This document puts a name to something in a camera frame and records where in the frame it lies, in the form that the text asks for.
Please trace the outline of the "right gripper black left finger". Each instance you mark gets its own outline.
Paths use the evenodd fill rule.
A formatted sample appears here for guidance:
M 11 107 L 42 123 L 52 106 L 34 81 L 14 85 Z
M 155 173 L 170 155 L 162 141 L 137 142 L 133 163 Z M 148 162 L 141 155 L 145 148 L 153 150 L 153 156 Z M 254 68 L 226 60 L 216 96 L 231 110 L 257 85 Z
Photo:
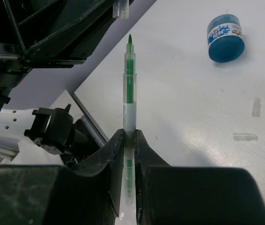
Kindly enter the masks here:
M 124 131 L 87 159 L 0 165 L 0 225 L 112 225 L 119 215 Z

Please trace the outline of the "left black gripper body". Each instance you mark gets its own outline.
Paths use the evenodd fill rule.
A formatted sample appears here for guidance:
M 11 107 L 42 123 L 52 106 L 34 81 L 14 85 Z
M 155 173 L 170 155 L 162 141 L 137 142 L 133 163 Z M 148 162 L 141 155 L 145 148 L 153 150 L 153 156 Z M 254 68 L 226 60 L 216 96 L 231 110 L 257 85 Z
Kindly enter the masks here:
M 9 94 L 27 74 L 35 68 L 72 68 L 81 63 L 81 54 L 77 47 L 81 35 L 73 45 L 68 46 L 56 58 L 51 60 L 32 60 L 27 58 L 21 49 L 14 26 L 0 0 L 0 110 L 10 101 Z

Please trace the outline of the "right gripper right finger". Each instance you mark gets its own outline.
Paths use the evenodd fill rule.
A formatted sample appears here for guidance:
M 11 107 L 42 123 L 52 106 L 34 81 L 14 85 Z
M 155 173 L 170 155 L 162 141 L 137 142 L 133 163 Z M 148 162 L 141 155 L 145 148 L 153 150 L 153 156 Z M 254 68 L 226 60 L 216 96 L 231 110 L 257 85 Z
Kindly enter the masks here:
M 265 203 L 245 169 L 170 166 L 134 134 L 139 225 L 265 225 Z

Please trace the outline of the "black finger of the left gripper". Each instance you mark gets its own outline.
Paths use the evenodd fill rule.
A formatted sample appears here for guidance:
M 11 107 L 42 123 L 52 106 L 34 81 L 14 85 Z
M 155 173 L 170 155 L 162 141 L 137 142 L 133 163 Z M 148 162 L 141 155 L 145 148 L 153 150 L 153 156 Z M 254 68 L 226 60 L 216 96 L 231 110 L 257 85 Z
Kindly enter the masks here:
M 23 54 L 32 60 L 51 60 L 107 14 L 112 0 L 6 0 Z

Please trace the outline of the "clear small cap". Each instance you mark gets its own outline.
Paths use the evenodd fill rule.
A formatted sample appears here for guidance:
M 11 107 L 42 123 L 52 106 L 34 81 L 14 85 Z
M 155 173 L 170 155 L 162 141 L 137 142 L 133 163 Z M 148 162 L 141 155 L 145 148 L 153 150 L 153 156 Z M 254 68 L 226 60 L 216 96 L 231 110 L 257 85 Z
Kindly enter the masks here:
M 129 0 L 114 0 L 112 17 L 120 19 L 129 18 Z
M 260 112 L 261 112 L 261 100 L 259 97 L 255 97 L 252 107 L 252 116 L 259 117 Z
M 233 133 L 234 141 L 257 141 L 258 136 L 256 134 L 248 133 Z

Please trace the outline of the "green thin pen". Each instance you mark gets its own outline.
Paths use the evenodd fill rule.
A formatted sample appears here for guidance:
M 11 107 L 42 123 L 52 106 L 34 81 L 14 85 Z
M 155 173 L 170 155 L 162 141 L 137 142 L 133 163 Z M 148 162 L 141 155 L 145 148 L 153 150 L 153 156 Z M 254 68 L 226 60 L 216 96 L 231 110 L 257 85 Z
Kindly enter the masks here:
M 135 182 L 133 174 L 134 161 L 134 132 L 136 130 L 137 117 L 137 74 L 136 54 L 132 36 L 129 35 L 124 54 L 123 74 L 123 128 L 124 128 L 124 170 L 125 170 L 125 204 L 132 206 L 133 186 Z

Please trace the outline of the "blue jar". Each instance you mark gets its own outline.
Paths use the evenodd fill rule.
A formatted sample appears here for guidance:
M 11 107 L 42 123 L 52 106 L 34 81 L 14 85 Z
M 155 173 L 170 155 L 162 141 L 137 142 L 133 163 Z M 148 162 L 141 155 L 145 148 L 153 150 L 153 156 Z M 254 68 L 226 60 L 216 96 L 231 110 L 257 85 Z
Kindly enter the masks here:
M 211 60 L 224 63 L 237 59 L 245 49 L 239 19 L 232 14 L 214 18 L 207 27 L 207 44 Z

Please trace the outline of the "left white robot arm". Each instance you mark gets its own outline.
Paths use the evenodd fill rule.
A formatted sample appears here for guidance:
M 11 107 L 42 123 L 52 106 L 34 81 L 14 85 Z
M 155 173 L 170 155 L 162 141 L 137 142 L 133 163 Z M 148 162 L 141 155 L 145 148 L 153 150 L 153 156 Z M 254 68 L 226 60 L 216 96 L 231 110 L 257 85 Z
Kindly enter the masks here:
M 94 52 L 129 0 L 0 0 L 0 137 L 27 140 L 47 152 L 74 153 L 88 142 L 70 106 L 5 110 L 9 94 L 35 68 L 72 68 Z

